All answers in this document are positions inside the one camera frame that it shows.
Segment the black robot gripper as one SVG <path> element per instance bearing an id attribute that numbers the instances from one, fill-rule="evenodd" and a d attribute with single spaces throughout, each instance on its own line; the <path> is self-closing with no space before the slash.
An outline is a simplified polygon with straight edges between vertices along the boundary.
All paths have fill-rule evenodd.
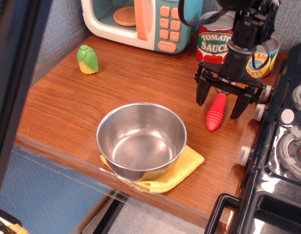
<path id="1" fill-rule="evenodd" d="M 256 48 L 250 50 L 239 47 L 229 48 L 223 64 L 200 61 L 195 74 L 197 82 L 196 103 L 202 106 L 212 86 L 222 88 L 238 96 L 231 119 L 238 119 L 248 104 L 259 102 L 266 85 L 251 77 L 246 66 Z"/>

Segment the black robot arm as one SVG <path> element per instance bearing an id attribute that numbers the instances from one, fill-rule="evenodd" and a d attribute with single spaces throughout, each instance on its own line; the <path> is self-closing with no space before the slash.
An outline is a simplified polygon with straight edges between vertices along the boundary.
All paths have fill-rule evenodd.
<path id="1" fill-rule="evenodd" d="M 237 119 L 248 104 L 259 102 L 266 85 L 251 77 L 246 66 L 257 46 L 266 48 L 274 32 L 274 22 L 280 5 L 278 0 L 220 0 L 221 11 L 234 11 L 233 36 L 228 41 L 228 53 L 223 64 L 199 62 L 195 74 L 198 83 L 196 102 L 203 105 L 212 86 L 238 96 L 231 114 Z"/>

